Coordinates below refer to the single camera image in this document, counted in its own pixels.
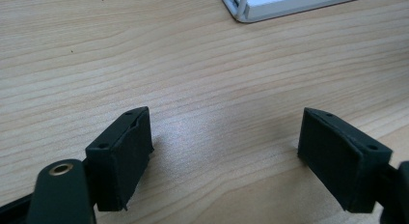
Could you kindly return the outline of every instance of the wood grain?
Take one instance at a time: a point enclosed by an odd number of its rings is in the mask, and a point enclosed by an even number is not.
[[[155,152],[129,211],[98,223],[377,223],[296,156],[303,108],[409,159],[409,0],[240,24],[221,0],[0,0],[0,205],[123,111]]]

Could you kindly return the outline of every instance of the white plastic object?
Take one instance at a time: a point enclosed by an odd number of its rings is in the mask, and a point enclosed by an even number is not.
[[[256,22],[353,0],[223,0],[240,22]]]

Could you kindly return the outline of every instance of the round metal insert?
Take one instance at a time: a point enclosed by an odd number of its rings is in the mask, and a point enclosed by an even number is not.
[[[48,173],[51,176],[60,176],[67,173],[69,170],[72,169],[72,167],[73,165],[70,163],[62,163],[57,166],[54,166]]]

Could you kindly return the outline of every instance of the screw hole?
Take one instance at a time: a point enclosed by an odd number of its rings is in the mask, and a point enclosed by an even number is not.
[[[368,145],[368,148],[372,149],[372,150],[378,150],[378,147],[374,146],[374,145]]]
[[[67,173],[69,170],[72,169],[72,167],[73,165],[70,163],[63,163],[53,167],[48,173],[51,176],[60,176]]]
[[[98,147],[100,148],[100,149],[105,149],[105,148],[108,148],[108,144],[99,144],[98,145]]]

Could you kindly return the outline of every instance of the light wood tabletop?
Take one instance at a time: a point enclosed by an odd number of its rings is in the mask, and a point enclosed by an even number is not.
[[[312,107],[409,159],[409,0],[253,24],[222,0],[0,0],[0,206],[140,106],[155,151],[129,211],[98,223],[378,223],[297,145]]]

